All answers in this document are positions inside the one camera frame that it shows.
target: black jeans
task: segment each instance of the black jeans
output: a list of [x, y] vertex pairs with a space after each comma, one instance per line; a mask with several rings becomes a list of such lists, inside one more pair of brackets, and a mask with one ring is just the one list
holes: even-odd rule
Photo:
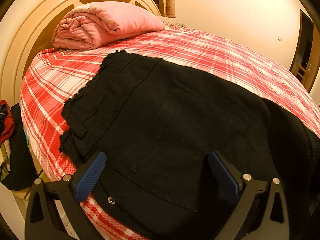
[[70, 129], [61, 150], [76, 165], [96, 150], [107, 154], [92, 192], [97, 202], [148, 238], [209, 240], [223, 225], [234, 207], [219, 195], [212, 150], [255, 179], [281, 179], [293, 235], [308, 216], [319, 138], [288, 111], [219, 77], [109, 54], [62, 115]]

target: pink blanket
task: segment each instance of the pink blanket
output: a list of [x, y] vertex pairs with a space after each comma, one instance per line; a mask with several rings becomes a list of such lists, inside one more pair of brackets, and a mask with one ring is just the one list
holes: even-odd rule
[[125, 2], [93, 2], [72, 9], [53, 31], [52, 45], [66, 49], [96, 49], [107, 43], [164, 30], [162, 20]]

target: screw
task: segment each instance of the screw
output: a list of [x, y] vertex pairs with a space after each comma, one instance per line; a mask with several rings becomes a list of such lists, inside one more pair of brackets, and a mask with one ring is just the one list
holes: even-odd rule
[[278, 185], [280, 183], [280, 180], [278, 178], [273, 178], [273, 183]]
[[243, 174], [242, 177], [246, 181], [250, 181], [252, 179], [252, 176], [250, 174], [248, 174], [248, 173]]
[[109, 203], [110, 205], [114, 205], [114, 204], [116, 203], [116, 201], [115, 201], [113, 198], [108, 197], [108, 203]]
[[41, 183], [41, 181], [42, 181], [41, 179], [35, 179], [34, 184], [39, 185]]
[[67, 175], [64, 175], [62, 179], [64, 181], [69, 181], [69, 180], [71, 180], [71, 178], [72, 178], [72, 176], [70, 174], [67, 174]]

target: wooden headboard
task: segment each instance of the wooden headboard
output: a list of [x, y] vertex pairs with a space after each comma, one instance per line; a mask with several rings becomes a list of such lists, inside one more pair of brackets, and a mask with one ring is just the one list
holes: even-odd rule
[[[58, 22], [81, 3], [109, 0], [44, 0], [16, 30], [4, 64], [0, 66], [0, 98], [9, 105], [20, 101], [21, 80], [35, 55], [52, 48], [51, 37]], [[112, 0], [135, 4], [159, 16], [153, 0]]]

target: red plaid bedsheet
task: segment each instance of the red plaid bedsheet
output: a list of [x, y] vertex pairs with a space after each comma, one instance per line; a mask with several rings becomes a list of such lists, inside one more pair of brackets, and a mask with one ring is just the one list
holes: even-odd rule
[[[68, 129], [61, 117], [63, 103], [97, 73], [107, 54], [122, 49], [161, 57], [236, 83], [295, 114], [320, 137], [320, 113], [315, 103], [283, 66], [231, 40], [193, 29], [166, 28], [99, 49], [47, 49], [37, 54], [22, 81], [20, 104], [32, 149], [51, 180], [76, 170], [58, 150], [59, 136]], [[91, 195], [82, 207], [111, 239], [145, 239], [110, 217]]]

